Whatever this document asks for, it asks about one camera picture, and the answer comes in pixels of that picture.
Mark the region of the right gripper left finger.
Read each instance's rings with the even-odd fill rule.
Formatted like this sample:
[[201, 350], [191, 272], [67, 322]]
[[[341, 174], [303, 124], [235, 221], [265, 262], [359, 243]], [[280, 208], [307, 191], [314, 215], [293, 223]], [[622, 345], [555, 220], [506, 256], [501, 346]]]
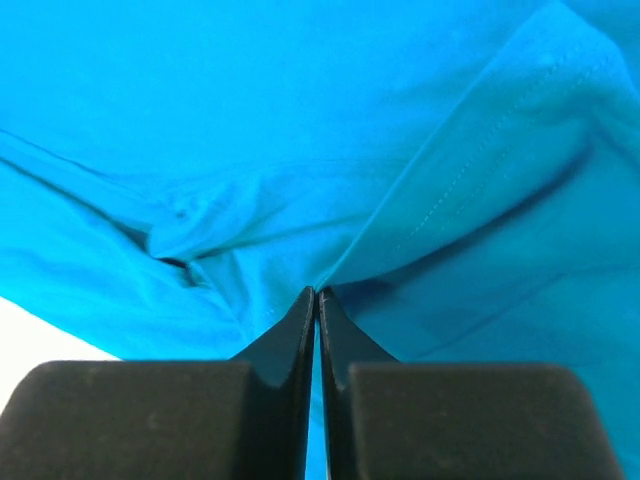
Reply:
[[301, 479], [314, 291], [226, 361], [49, 361], [1, 416], [5, 479]]

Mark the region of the blue t shirt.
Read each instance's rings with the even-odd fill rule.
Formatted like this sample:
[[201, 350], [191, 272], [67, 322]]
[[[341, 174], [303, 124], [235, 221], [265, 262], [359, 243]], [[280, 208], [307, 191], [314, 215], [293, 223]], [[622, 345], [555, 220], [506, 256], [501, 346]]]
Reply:
[[635, 1], [5, 1], [1, 295], [122, 359], [307, 286], [405, 361], [544, 361], [639, 475]]

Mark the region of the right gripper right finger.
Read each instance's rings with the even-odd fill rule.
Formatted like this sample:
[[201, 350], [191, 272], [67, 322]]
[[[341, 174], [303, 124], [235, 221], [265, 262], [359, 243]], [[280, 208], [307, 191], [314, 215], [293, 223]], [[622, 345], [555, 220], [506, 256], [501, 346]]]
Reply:
[[332, 479], [619, 479], [592, 396], [542, 363], [403, 363], [317, 300]]

